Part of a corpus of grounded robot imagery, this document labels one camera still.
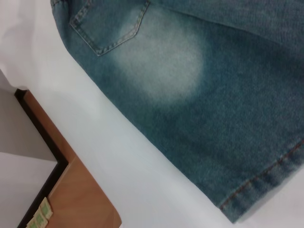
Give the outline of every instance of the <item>blue jeans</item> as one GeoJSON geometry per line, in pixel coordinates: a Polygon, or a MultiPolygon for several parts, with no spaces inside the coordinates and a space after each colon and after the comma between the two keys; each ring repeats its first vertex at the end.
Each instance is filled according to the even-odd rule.
{"type": "Polygon", "coordinates": [[[304,162],[302,0],[51,4],[73,58],[231,222],[304,162]]]}

